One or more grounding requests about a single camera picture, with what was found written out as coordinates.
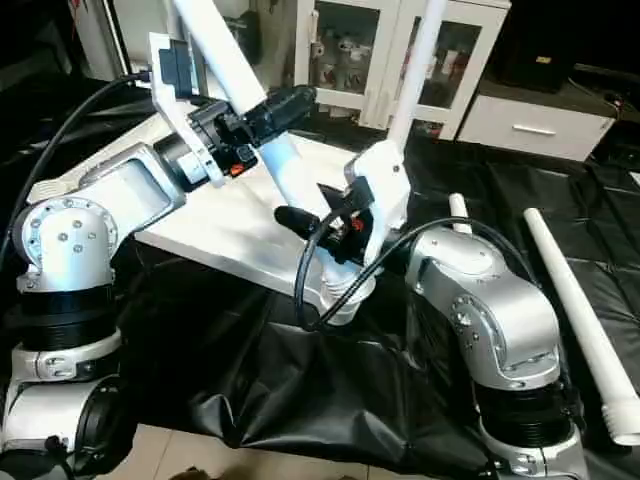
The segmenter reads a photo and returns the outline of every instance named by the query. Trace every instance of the black plastic sheet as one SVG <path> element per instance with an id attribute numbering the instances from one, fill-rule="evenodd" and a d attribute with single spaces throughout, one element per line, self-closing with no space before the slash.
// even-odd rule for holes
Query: black plastic sheet
<path id="1" fill-rule="evenodd" d="M 56 88 L 49 94 L 63 97 L 64 87 Z M 29 90 L 14 90 L 11 102 L 19 103 L 20 94 L 28 98 Z M 60 109 L 76 97 L 68 98 Z M 0 106 L 3 101 L 6 95 L 0 95 Z M 28 118 L 16 122 L 23 128 L 15 130 L 15 148 L 42 128 L 36 117 L 52 115 L 50 105 L 41 110 L 38 117 L 31 105 Z M 7 110 L 0 111 L 6 116 Z M 323 133 L 322 125 L 310 126 Z M 328 142 L 354 149 L 370 138 L 361 131 L 350 136 L 347 129 L 325 134 Z M 58 168 L 108 140 L 70 143 Z M 617 168 L 475 145 L 415 139 L 407 152 L 414 189 L 409 223 L 447 215 L 448 194 L 457 191 L 474 218 L 496 226 L 528 254 L 558 307 L 573 383 L 584 404 L 592 478 L 640 478 L 640 453 L 607 441 L 597 391 L 522 220 L 525 208 L 542 210 L 638 387 L 640 218 L 634 213 L 640 188 Z M 2 187 L 19 185 L 26 165 L 2 175 Z M 133 241 L 114 263 L 127 338 L 123 375 L 137 392 L 141 421 L 215 435 L 232 447 L 446 478 L 472 476 L 487 461 L 471 428 L 469 381 L 457 343 L 446 320 L 407 292 L 402 279 L 383 274 L 354 325 L 344 335 L 323 336 L 293 324 L 289 298 Z M 2 278 L 7 303 L 19 271 L 12 266 Z M 3 342 L 10 346 L 10 339 Z"/>

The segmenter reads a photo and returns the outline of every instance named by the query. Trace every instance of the robotic arm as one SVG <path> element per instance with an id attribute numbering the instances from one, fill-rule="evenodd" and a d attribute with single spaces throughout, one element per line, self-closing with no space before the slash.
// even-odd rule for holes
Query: robotic arm
<path id="1" fill-rule="evenodd" d="M 295 172 L 300 167 L 283 161 L 290 147 L 280 135 L 309 111 L 314 91 L 296 87 L 265 99 L 247 85 L 246 70 L 220 68 L 220 53 L 213 50 L 226 55 L 230 40 L 222 35 L 216 43 L 210 36 L 226 27 L 211 25 L 219 20 L 212 3 L 194 3 L 210 15 L 176 1 L 227 93 L 240 88 L 233 86 L 237 82 L 247 98 L 236 92 L 231 103 L 211 102 L 185 118 L 175 105 L 183 77 L 171 75 L 185 52 L 152 35 L 154 101 L 175 133 L 153 146 L 132 146 L 87 173 L 77 190 L 25 210 L 14 225 L 14 243 L 30 265 L 18 279 L 22 301 L 6 321 L 20 332 L 21 343 L 12 352 L 0 478 L 3 471 L 15 478 L 92 477 L 110 471 L 128 453 L 136 422 L 118 377 L 121 336 L 114 323 L 110 267 L 127 236 L 183 206 L 186 193 L 198 186 L 220 186 L 251 168 L 257 149 L 292 206 L 311 216 L 329 212 L 314 184 L 306 192 L 304 182 L 286 186 L 300 178 Z M 415 47 L 427 53 L 412 56 L 401 112 L 416 104 L 422 86 L 416 79 L 424 78 L 421 69 L 432 57 L 428 52 L 445 4 L 428 2 Z M 410 117 L 396 115 L 389 140 L 347 169 L 354 188 L 366 184 L 370 201 L 362 210 L 370 221 L 347 246 L 343 240 L 354 236 L 348 218 L 334 232 L 348 235 L 327 236 L 321 243 L 327 247 L 321 260 L 334 298 L 355 279 L 353 265 L 373 265 L 404 223 L 410 185 L 401 151 Z M 308 225 L 300 228 L 298 220 L 288 216 L 283 223 L 308 236 Z M 405 249 L 400 265 L 408 285 L 449 318 L 458 335 L 474 382 L 480 431 L 501 462 L 498 476 L 587 479 L 579 432 L 560 398 L 557 320 L 537 287 L 513 275 L 486 240 L 444 228 L 422 233 Z M 346 321 L 372 282 L 343 309 Z"/>

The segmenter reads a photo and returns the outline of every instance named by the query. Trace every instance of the silver robotic arm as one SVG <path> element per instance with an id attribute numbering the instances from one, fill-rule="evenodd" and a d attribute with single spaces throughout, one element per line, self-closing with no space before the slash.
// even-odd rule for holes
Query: silver robotic arm
<path id="1" fill-rule="evenodd" d="M 491 243 L 448 228 L 417 238 L 406 282 L 456 332 L 499 478 L 587 480 L 580 433 L 561 398 L 558 322 L 542 292 Z"/>
<path id="2" fill-rule="evenodd" d="M 169 65 L 186 52 L 161 36 L 151 43 Z M 111 258 L 132 233 L 182 207 L 188 192 L 254 166 L 254 149 L 314 105 L 315 91 L 296 87 L 243 115 L 210 101 L 184 117 L 159 63 L 154 100 L 174 133 L 96 166 L 77 189 L 32 205 L 13 225 L 29 266 L 17 279 L 20 304 L 4 322 L 20 343 L 3 405 L 0 479 L 12 469 L 17 478 L 93 477 L 127 455 L 137 421 L 118 375 Z"/>

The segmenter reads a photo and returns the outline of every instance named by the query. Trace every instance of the electrical cable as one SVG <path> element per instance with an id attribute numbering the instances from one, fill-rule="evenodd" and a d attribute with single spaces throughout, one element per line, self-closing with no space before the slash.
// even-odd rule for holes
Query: electrical cable
<path id="1" fill-rule="evenodd" d="M 304 319 L 304 283 L 307 277 L 307 273 L 309 271 L 309 266 L 311 264 L 311 259 L 313 258 L 313 254 L 318 246 L 320 239 L 326 234 L 331 223 L 338 218 L 339 216 L 348 213 L 352 207 L 346 205 L 341 209 L 335 210 L 331 212 L 321 223 L 318 225 L 316 230 L 313 232 L 311 237 L 309 237 L 309 241 L 300 257 L 300 262 L 298 263 L 298 270 L 296 272 L 296 282 L 294 287 L 294 313 L 297 323 L 307 331 L 317 331 L 319 327 L 327 326 L 329 320 L 349 301 L 349 299 L 358 291 L 358 289 L 372 276 L 375 272 L 382 267 L 384 261 L 398 248 L 402 247 L 405 243 L 413 240 L 419 234 L 426 232 L 427 230 L 434 229 L 436 227 L 442 227 L 447 225 L 453 225 L 455 223 L 463 223 L 467 225 L 471 225 L 475 230 L 489 237 L 489 239 L 493 240 L 497 246 L 503 251 L 508 252 L 522 267 L 523 271 L 526 273 L 529 280 L 538 285 L 538 282 L 535 278 L 533 270 L 522 256 L 522 254 L 518 251 L 518 249 L 504 237 L 500 232 L 496 229 L 480 222 L 479 220 L 475 220 L 473 218 L 467 217 L 446 217 L 440 218 L 437 220 L 432 220 L 427 222 L 419 227 L 410 230 L 400 237 L 397 241 L 395 241 L 388 249 L 384 251 L 381 255 L 379 255 L 369 266 L 367 266 L 358 278 L 351 284 L 351 286 L 347 289 L 346 292 L 342 294 L 342 296 L 336 300 L 336 302 L 323 314 L 320 316 L 318 320 L 312 323 L 307 323 Z"/>
<path id="2" fill-rule="evenodd" d="M 0 271 L 2 271 L 4 267 L 5 259 L 7 256 L 7 250 L 9 249 L 9 245 L 11 243 L 11 231 L 13 228 L 13 224 L 15 223 L 16 219 L 20 215 L 20 212 L 24 208 L 24 204 L 26 203 L 27 198 L 29 197 L 29 192 L 31 192 L 33 185 L 40 178 L 40 175 L 42 175 L 45 168 L 49 164 L 49 161 L 53 157 L 53 154 L 55 153 L 56 148 L 58 147 L 58 144 L 60 143 L 62 138 L 67 134 L 69 130 L 71 130 L 71 128 L 73 128 L 73 126 L 82 117 L 84 117 L 87 113 L 89 113 L 89 111 L 95 106 L 95 104 L 98 103 L 99 100 L 102 100 L 102 98 L 105 97 L 106 94 L 110 93 L 112 90 L 122 85 L 125 85 L 135 80 L 148 82 L 149 72 L 145 71 L 145 72 L 134 73 L 131 75 L 124 75 L 122 77 L 116 78 L 115 80 L 112 80 L 111 82 L 109 82 L 107 85 L 102 87 L 97 92 L 93 93 L 89 98 L 87 98 L 84 102 L 82 102 L 80 106 L 78 106 L 71 113 L 71 115 L 67 117 L 67 119 L 64 121 L 62 126 L 58 129 L 58 131 L 53 136 L 53 138 L 49 140 L 47 147 L 44 149 L 44 151 L 42 152 L 42 154 L 40 155 L 36 163 L 31 168 L 31 171 L 29 172 L 29 176 L 27 177 L 27 180 L 25 181 L 22 189 L 20 190 L 20 193 L 18 194 L 15 204 L 11 210 L 11 215 L 9 216 L 9 219 L 7 222 L 7 228 L 2 238 L 2 244 L 0 245 Z"/>
<path id="3" fill-rule="evenodd" d="M 591 96 L 593 98 L 596 98 L 596 99 L 600 100 L 602 103 L 605 103 L 608 106 L 610 106 L 611 108 L 613 108 L 614 111 L 616 112 L 616 120 L 620 120 L 621 107 L 619 107 L 615 103 L 611 103 L 611 102 L 607 101 L 606 99 L 601 97 L 599 94 L 597 94 L 593 90 L 591 90 L 591 89 L 585 87 L 584 85 L 581 85 L 578 82 L 576 82 L 573 78 L 569 77 L 567 80 L 569 81 L 569 83 L 571 85 L 573 85 L 575 88 L 577 88 L 581 92 L 586 93 L 587 95 L 589 95 L 589 96 Z"/>
<path id="4" fill-rule="evenodd" d="M 331 224 L 341 216 L 350 214 L 353 210 L 353 207 L 349 203 L 345 203 L 340 208 L 332 210 L 331 213 L 329 213 L 329 215 L 327 215 L 324 220 L 320 222 L 318 227 L 313 231 L 313 233 L 309 237 L 309 240 L 307 241 L 307 245 L 304 251 L 302 252 L 302 256 L 300 257 L 298 270 L 296 272 L 296 281 L 293 287 L 293 305 L 296 321 L 302 328 L 304 328 L 308 332 L 316 331 L 318 325 L 323 323 L 322 318 L 309 324 L 307 324 L 306 320 L 304 319 L 304 284 L 307 279 L 307 273 L 309 272 L 311 260 L 313 260 L 313 255 L 315 254 L 320 240 L 322 240 L 322 238 L 326 235 L 327 231 L 331 227 Z"/>

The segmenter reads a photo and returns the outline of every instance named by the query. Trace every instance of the floor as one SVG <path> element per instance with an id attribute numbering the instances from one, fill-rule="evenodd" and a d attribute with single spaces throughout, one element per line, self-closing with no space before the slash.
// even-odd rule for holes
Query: floor
<path id="1" fill-rule="evenodd" d="M 140 425 L 133 451 L 100 480 L 169 480 L 195 466 L 224 480 L 424 480 L 357 463 L 263 452 L 232 450 L 204 435 Z"/>

